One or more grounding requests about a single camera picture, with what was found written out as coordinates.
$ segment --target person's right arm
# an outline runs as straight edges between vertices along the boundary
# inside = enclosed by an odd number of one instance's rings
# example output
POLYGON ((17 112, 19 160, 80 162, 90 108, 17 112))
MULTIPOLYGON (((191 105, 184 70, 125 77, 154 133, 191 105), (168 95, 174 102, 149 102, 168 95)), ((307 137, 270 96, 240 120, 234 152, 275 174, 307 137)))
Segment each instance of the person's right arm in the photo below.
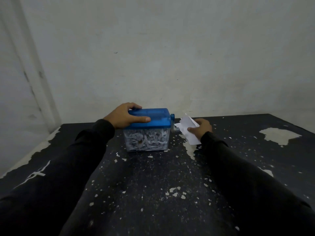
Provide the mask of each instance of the person's right arm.
POLYGON ((273 177, 238 157, 215 137, 210 123, 188 128, 201 140, 211 175, 234 209, 243 233, 298 232, 315 235, 315 213, 273 177))

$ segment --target person's left arm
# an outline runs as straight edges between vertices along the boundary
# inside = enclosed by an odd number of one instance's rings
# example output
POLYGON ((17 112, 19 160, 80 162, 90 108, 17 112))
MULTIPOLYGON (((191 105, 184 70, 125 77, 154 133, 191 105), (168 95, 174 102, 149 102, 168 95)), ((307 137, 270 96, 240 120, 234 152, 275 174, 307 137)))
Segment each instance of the person's left arm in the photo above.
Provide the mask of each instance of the person's left arm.
POLYGON ((128 114, 125 103, 98 120, 91 129, 81 131, 75 142, 60 156, 51 160, 40 175, 27 180, 0 199, 0 228, 4 232, 58 235, 69 218, 90 175, 102 160, 106 143, 115 129, 150 118, 128 114))

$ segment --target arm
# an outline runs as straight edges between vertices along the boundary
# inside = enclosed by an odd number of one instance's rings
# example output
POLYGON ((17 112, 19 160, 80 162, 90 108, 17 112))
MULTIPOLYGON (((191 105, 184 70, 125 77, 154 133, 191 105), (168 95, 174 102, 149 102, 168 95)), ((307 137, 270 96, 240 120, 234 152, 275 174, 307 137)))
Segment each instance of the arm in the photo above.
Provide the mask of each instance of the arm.
POLYGON ((133 107, 141 108, 134 103, 122 104, 91 129, 80 132, 75 142, 45 167, 44 175, 29 179, 2 198, 1 230, 14 235, 37 235, 41 230, 45 235, 58 235, 102 160, 115 129, 150 121, 129 115, 128 109, 133 107))
POLYGON ((207 120, 189 129, 199 139, 208 157, 211 174, 234 209, 242 232, 315 233, 315 213, 280 182, 238 157, 212 134, 207 120))

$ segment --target hand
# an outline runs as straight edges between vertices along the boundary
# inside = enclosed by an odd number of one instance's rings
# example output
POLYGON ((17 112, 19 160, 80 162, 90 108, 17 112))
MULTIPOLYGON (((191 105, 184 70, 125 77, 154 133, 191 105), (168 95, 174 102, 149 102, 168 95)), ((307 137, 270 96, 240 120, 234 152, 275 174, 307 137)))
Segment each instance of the hand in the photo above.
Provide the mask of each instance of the hand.
POLYGON ((202 136, 206 132, 212 132, 212 126, 210 125, 209 121, 203 118, 195 119, 196 123, 198 123, 199 127, 188 127, 187 130, 194 134, 200 141, 202 136))
POLYGON ((128 110, 131 108, 142 108, 135 103, 123 103, 114 109, 109 115, 104 117, 105 120, 109 121, 115 129, 124 129, 128 127, 131 123, 146 123, 150 122, 149 117, 136 117, 130 115, 128 110))

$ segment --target person's left hand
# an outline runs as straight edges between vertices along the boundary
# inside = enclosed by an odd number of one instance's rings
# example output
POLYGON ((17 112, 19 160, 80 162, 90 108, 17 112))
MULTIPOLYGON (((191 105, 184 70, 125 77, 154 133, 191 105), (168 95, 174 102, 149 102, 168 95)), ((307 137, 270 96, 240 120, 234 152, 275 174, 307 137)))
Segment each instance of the person's left hand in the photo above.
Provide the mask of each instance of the person's left hand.
POLYGON ((115 129, 124 129, 131 123, 147 123, 151 121, 149 117, 136 117, 128 113, 129 109, 142 108, 135 103, 123 103, 114 109, 109 115, 103 119, 109 121, 115 129))

